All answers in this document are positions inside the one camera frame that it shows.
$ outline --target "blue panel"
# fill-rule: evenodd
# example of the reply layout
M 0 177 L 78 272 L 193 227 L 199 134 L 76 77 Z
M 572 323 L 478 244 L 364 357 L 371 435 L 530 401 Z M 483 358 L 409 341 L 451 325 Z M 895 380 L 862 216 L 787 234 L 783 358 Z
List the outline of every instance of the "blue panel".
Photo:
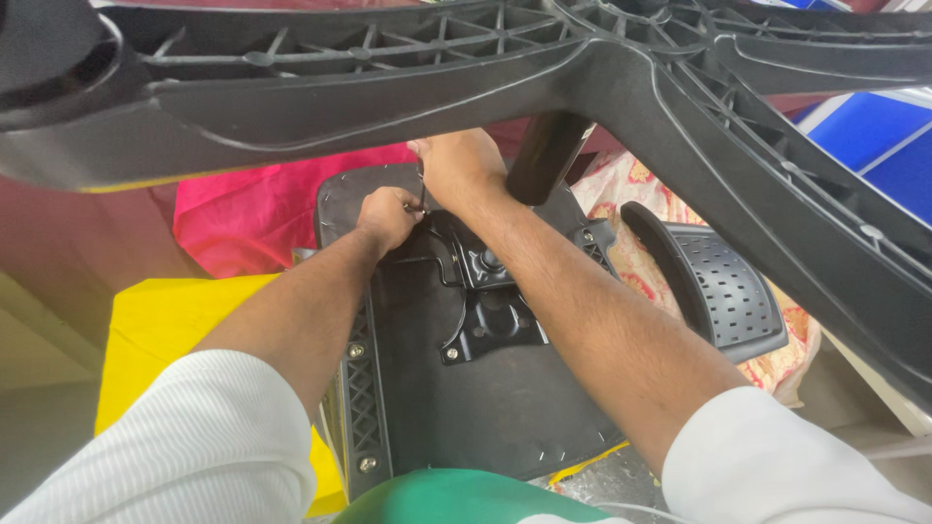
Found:
M 932 131 L 866 172 L 864 178 L 932 225 Z
M 870 93 L 856 93 L 823 120 L 809 138 L 854 171 L 932 121 L 932 109 Z

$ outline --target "screw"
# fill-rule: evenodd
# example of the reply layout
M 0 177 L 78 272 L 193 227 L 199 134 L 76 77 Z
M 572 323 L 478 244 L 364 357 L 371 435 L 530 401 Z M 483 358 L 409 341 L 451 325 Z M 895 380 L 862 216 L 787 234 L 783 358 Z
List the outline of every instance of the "screw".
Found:
M 375 457 L 366 457 L 359 461 L 359 471 L 369 473 L 378 466 L 378 459 Z

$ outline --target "cable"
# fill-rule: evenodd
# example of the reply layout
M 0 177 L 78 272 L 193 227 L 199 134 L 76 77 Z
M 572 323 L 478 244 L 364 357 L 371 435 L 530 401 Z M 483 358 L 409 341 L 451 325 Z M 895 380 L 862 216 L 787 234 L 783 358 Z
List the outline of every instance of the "cable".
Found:
M 646 505 L 638 504 L 628 504 L 628 503 L 598 503 L 593 504 L 595 507 L 622 507 L 624 509 L 634 509 L 638 511 L 643 511 L 646 513 L 653 513 L 657 516 L 668 518 L 674 522 L 680 522 L 681 524 L 699 524 L 695 520 L 687 520 L 683 517 L 677 517 L 676 515 L 666 513 L 666 511 L 660 511 L 659 509 L 654 509 L 652 507 L 647 507 Z

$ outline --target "hairy arm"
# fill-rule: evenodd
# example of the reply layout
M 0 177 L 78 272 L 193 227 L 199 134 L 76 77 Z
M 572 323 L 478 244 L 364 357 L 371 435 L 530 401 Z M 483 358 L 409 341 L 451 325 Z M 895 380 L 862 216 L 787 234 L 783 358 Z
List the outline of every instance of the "hairy arm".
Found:
M 376 263 L 423 217 L 405 205 L 414 209 L 418 199 L 398 187 L 366 197 L 351 233 L 251 296 L 191 351 L 226 349 L 262 359 L 313 420 Z
M 409 145 L 431 194 L 514 276 L 582 386 L 660 474 L 679 430 L 706 401 L 746 386 L 721 354 L 614 280 L 514 200 L 494 142 L 481 130 Z

